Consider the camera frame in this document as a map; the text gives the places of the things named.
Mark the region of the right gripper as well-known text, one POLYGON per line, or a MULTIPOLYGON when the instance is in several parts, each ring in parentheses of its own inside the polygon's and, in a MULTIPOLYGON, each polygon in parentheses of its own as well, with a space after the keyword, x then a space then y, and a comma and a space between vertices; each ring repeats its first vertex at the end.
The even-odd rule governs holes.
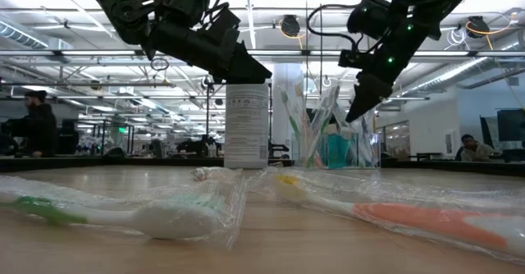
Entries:
POLYGON ((415 24, 389 28, 377 45, 359 57, 361 71, 354 86, 354 99, 346 116, 353 122, 392 93, 392 86, 415 53, 415 24))

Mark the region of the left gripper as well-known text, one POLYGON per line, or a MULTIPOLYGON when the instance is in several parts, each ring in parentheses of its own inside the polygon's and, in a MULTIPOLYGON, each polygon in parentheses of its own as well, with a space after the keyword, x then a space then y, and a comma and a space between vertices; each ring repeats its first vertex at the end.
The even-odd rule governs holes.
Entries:
POLYGON ((236 29, 226 29, 216 38, 212 30, 201 32, 161 21, 143 44, 152 60, 156 52, 207 71, 228 84, 264 84, 272 73, 253 58, 244 43, 236 42, 236 29))

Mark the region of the teal toothpaste tube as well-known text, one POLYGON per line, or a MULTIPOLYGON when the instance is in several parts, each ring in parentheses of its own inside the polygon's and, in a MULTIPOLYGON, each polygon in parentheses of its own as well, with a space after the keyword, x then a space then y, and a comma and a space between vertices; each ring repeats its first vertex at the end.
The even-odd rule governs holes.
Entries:
POLYGON ((352 135, 353 131, 349 127, 341 127, 337 134, 328 135, 328 168, 340 169, 347 166, 346 156, 352 135))
POLYGON ((317 144, 317 151, 319 155, 319 160, 322 168, 326 168, 328 164, 328 153, 329 153, 329 143, 328 136, 323 135, 317 144))

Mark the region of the white building column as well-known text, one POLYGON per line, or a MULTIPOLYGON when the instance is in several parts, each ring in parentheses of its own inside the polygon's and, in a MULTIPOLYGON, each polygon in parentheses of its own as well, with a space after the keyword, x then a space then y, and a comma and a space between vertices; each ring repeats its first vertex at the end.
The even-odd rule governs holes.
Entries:
POLYGON ((281 90, 285 89, 289 99, 295 97, 295 87, 303 81, 300 63, 277 63, 272 76, 272 142, 284 144, 289 148, 286 153, 295 160, 299 155, 294 129, 282 102, 281 90))

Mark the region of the white wipes canister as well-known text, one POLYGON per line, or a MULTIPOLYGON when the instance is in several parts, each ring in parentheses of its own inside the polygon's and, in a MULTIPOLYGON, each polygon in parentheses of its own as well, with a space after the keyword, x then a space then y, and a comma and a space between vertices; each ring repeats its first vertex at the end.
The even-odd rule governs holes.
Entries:
POLYGON ((268 164, 268 110, 267 84, 226 87, 224 167, 259 169, 268 164))

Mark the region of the clear acrylic organizer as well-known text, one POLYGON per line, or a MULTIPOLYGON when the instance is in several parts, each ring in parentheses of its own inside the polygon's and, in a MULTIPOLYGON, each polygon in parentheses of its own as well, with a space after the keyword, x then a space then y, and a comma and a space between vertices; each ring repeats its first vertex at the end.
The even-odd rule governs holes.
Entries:
POLYGON ((322 135, 311 158, 309 148, 301 150, 295 167, 307 169, 375 169, 380 167, 378 136, 376 134, 322 135))

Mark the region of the person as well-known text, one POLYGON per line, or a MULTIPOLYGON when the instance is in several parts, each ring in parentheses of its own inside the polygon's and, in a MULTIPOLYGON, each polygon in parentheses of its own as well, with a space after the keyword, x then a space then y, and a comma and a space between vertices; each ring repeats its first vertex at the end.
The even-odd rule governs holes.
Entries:
POLYGON ((50 158, 55 153, 57 120, 53 108, 45 103, 46 97, 45 90, 25 93, 26 149, 32 158, 50 158))
POLYGON ((487 144, 475 140, 472 135, 461 137, 463 146, 458 150, 455 160, 461 162, 489 162, 497 151, 487 144))

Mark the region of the dark computer monitor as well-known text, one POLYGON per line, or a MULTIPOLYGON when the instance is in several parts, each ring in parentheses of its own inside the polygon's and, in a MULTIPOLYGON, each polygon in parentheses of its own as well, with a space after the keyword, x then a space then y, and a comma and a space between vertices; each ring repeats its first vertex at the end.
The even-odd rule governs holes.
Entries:
POLYGON ((525 111, 501 110, 497 112, 500 141, 525 141, 525 111))

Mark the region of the silver ceiling duct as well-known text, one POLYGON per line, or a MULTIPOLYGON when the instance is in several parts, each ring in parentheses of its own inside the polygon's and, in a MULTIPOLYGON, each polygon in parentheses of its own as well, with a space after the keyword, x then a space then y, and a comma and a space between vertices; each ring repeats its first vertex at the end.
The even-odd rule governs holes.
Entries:
POLYGON ((30 49, 46 49, 48 44, 34 36, 17 29, 15 26, 0 20, 0 36, 10 39, 30 49))
POLYGON ((439 70, 423 76, 418 81, 396 92, 399 96, 409 96, 419 91, 443 89, 475 73, 496 67, 496 60, 502 57, 525 57, 525 42, 510 43, 495 51, 479 51, 467 61, 446 65, 439 70))

